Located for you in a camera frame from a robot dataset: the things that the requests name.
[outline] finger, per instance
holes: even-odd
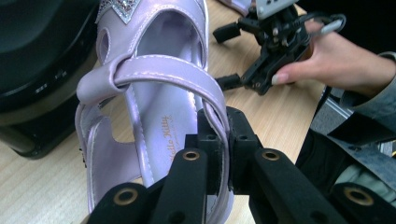
[[[307,79],[312,77],[310,60],[289,63],[282,68],[280,68],[277,73],[272,78],[272,85],[281,85],[296,82],[302,79]]]
[[[322,23],[317,21],[306,21],[305,22],[305,30],[310,34],[314,32],[318,32],[323,27]]]

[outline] screw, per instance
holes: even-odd
[[[264,14],[264,8],[263,7],[259,7],[259,10],[257,11],[257,13],[259,14]]]
[[[288,47],[289,43],[288,43],[288,41],[286,39],[283,39],[282,40],[282,45],[285,46],[285,47]]]
[[[278,34],[279,34],[279,30],[277,28],[274,28],[273,35],[278,35]]]

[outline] shoe strap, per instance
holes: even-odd
[[[99,111],[99,104],[104,100],[123,94],[131,83],[134,82],[161,82],[178,86],[186,91],[191,91],[202,97],[205,115],[214,129],[219,139],[224,144],[222,177],[219,190],[218,201],[212,211],[208,221],[221,220],[224,217],[224,208],[228,202],[228,175],[229,175],[229,148],[228,136],[230,126],[226,113],[226,105],[222,91],[215,81],[204,69],[193,63],[180,60],[179,58],[164,55],[147,55],[128,60],[123,60],[120,56],[117,61],[120,63],[107,63],[88,73],[78,84],[78,99],[80,105],[76,114],[76,127],[78,138],[87,162],[87,167],[91,164],[87,158],[87,148],[97,142],[96,139],[111,138],[111,127],[109,122],[104,120]],[[96,144],[95,150],[109,150],[108,146],[125,147],[112,140],[106,143]],[[135,146],[132,146],[132,154],[136,157]],[[89,187],[100,184],[90,183]],[[92,192],[91,198],[101,198]]]
[[[122,13],[117,13],[115,8],[118,1],[109,2],[111,6],[100,12],[98,15],[98,42],[96,52],[102,63],[114,61],[121,54],[132,56],[142,39],[143,34],[152,22],[162,13],[173,11],[183,15],[188,19],[200,36],[202,44],[202,62],[206,67],[207,62],[207,37],[208,37],[208,14],[205,1],[200,0],[140,0],[134,1],[134,11],[129,22],[125,23],[121,19]],[[107,35],[106,47],[108,53],[101,55],[100,41],[103,35]]]

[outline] rhinestone decoration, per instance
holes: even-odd
[[[96,23],[99,22],[105,12],[113,8],[122,21],[128,24],[139,2],[140,0],[102,0],[99,5]]]

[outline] gray sleeve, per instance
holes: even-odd
[[[381,56],[396,58],[396,53],[386,52]],[[396,77],[377,96],[368,99],[360,94],[345,91],[341,106],[375,119],[390,130],[396,132]]]

